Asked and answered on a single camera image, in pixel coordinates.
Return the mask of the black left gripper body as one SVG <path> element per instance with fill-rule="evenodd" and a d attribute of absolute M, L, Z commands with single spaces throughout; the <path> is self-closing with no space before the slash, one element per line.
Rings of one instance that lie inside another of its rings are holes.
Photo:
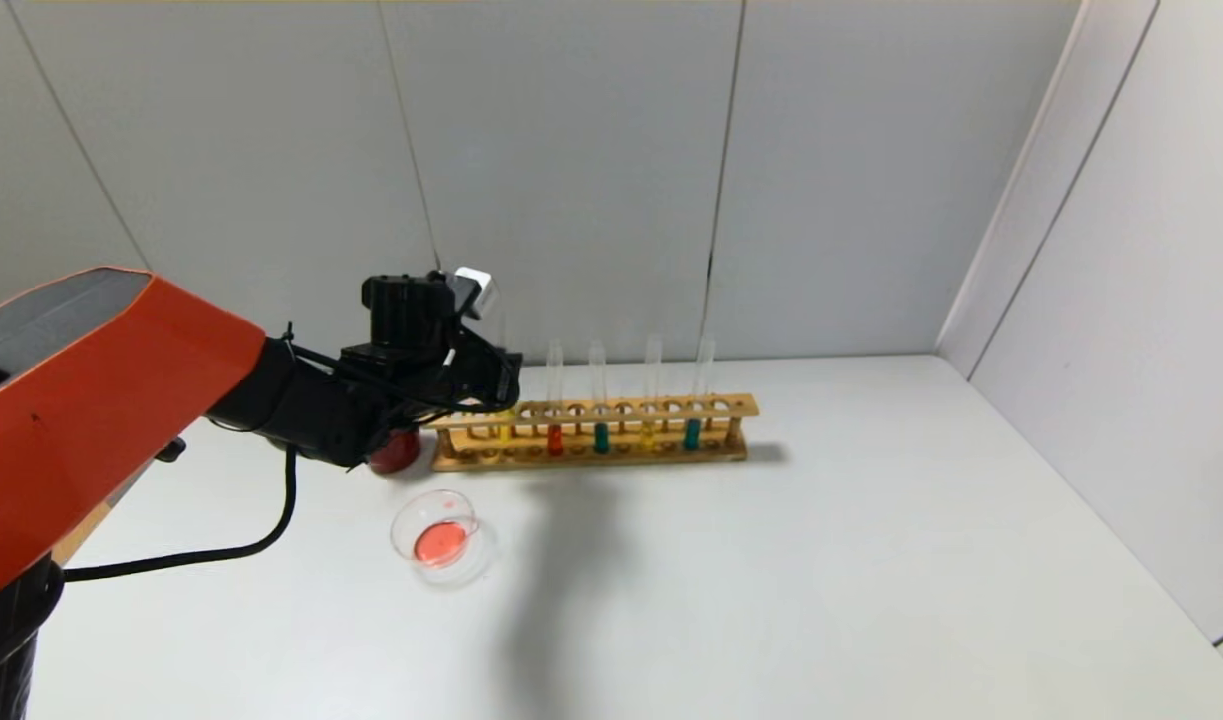
<path fill-rule="evenodd" d="M 478 402 L 487 413 L 511 410 L 519 403 L 521 368 L 523 354 L 487 340 L 465 340 L 450 366 L 456 402 Z"/>

